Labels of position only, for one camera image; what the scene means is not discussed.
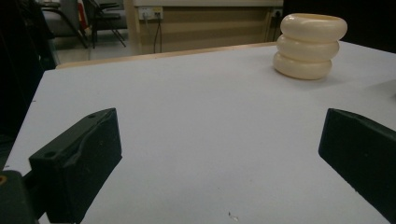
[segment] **floor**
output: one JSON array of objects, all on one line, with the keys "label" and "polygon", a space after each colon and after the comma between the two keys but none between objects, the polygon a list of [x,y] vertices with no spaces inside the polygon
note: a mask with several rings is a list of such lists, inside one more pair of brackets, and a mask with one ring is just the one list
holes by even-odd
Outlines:
[{"label": "floor", "polygon": [[[95,49],[91,45],[85,49],[76,37],[57,37],[52,41],[57,61],[58,63],[73,63],[131,56],[128,31],[120,30],[120,33],[125,38],[126,47],[121,44],[111,31],[98,32],[98,42],[95,44]],[[3,170],[13,144],[14,139],[0,134],[0,170]]]}]

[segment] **cream-colored ring stack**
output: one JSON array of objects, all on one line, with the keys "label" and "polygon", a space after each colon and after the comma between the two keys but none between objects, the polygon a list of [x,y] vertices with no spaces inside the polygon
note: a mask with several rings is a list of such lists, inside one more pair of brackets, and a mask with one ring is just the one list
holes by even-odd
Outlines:
[{"label": "cream-colored ring stack", "polygon": [[319,79],[332,69],[347,23],[338,17],[297,13],[285,17],[280,29],[274,68],[289,77]]}]

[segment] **beige ring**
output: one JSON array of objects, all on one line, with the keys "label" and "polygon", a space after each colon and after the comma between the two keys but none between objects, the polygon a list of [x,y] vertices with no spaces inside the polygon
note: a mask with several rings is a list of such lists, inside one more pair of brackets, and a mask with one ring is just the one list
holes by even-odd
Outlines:
[{"label": "beige ring", "polygon": [[281,35],[276,42],[277,50],[288,58],[307,62],[324,62],[332,59],[340,49],[337,41],[312,43],[290,39]]},{"label": "beige ring", "polygon": [[338,41],[347,32],[347,23],[338,17],[295,13],[286,16],[280,23],[282,33],[290,38],[329,43]]},{"label": "beige ring", "polygon": [[274,68],[288,76],[300,79],[319,79],[329,74],[332,69],[332,61],[321,63],[308,63],[293,60],[282,56],[279,52],[274,55]]}]

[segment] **tabletop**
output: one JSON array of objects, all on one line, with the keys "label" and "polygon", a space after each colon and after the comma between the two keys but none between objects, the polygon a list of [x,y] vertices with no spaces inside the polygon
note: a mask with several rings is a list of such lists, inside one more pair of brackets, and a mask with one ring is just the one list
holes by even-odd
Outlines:
[{"label": "tabletop", "polygon": [[318,144],[328,108],[396,130],[396,55],[340,45],[313,81],[275,71],[275,46],[48,71],[6,169],[116,107],[123,159],[83,223],[388,223]]}]

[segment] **cream vase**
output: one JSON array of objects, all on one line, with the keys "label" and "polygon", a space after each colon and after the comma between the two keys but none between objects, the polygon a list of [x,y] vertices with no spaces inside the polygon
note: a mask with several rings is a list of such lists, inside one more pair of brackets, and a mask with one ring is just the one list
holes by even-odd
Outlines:
[{"label": "cream vase", "polygon": [[285,17],[280,29],[274,68],[289,77],[319,79],[331,71],[347,23],[338,17],[297,13]]}]

